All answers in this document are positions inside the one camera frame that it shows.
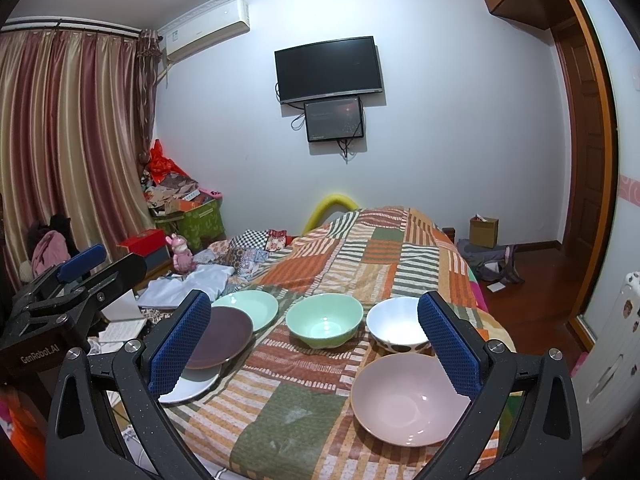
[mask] striped blanket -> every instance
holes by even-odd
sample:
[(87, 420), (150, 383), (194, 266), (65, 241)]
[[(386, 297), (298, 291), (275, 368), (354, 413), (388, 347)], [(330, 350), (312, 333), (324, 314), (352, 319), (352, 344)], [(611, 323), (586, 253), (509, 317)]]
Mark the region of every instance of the striped blanket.
[[(349, 342), (312, 350), (289, 333), (284, 313), (322, 292), (351, 294), (365, 311), (394, 296), (437, 289), (484, 336), (513, 349), (508, 334), (476, 308), (468, 267), (455, 246), (413, 209), (358, 210), (275, 253), (249, 288), (277, 298), (279, 315), (199, 400), (166, 410), (199, 456), (247, 478), (409, 479), (438, 445), (396, 447), (362, 428), (349, 394), (357, 373), (384, 355), (364, 322)], [(495, 457), (498, 428), (476, 465)]]

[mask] stuffed toy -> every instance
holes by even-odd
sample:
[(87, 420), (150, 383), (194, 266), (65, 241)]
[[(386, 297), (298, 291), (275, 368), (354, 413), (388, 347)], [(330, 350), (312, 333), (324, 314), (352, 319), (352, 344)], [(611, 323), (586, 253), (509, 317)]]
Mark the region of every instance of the stuffed toy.
[(187, 240), (183, 236), (172, 234), (169, 238), (165, 238), (166, 242), (171, 246), (174, 252), (174, 270), (179, 274), (186, 274), (195, 270), (196, 264), (193, 262), (193, 254), (187, 247)]

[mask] blue gripper pad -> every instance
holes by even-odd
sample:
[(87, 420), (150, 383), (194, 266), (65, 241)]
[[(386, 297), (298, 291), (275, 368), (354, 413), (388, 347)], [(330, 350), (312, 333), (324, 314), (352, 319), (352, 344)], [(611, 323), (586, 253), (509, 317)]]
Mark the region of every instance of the blue gripper pad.
[(104, 246), (96, 244), (60, 265), (56, 279), (58, 283), (74, 282), (83, 274), (103, 263), (106, 258), (107, 251)]
[(151, 359), (148, 389), (156, 399), (174, 389), (210, 319), (211, 300), (200, 292)]
[(418, 322), (457, 393), (473, 401), (482, 388), (478, 360), (429, 293), (418, 300)]

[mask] red plastic bag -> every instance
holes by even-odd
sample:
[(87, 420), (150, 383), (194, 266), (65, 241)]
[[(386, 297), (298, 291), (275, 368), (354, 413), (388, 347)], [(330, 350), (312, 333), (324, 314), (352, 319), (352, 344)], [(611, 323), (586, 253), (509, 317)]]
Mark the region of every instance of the red plastic bag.
[(151, 178), (156, 184), (160, 184), (171, 171), (175, 171), (175, 173), (180, 173), (184, 176), (189, 176), (183, 170), (178, 168), (174, 161), (170, 158), (166, 158), (162, 154), (162, 144), (160, 144), (160, 139), (156, 139), (154, 146), (150, 150), (150, 155), (151, 161), (148, 165), (149, 173), (151, 173)]

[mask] green storage box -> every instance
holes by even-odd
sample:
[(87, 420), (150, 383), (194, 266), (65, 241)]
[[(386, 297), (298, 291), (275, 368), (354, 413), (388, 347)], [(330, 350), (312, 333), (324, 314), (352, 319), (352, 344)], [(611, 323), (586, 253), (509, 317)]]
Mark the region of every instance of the green storage box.
[(158, 217), (155, 223), (169, 236), (172, 233), (184, 236), (193, 253), (225, 231), (220, 216), (220, 200), (212, 200), (191, 211)]

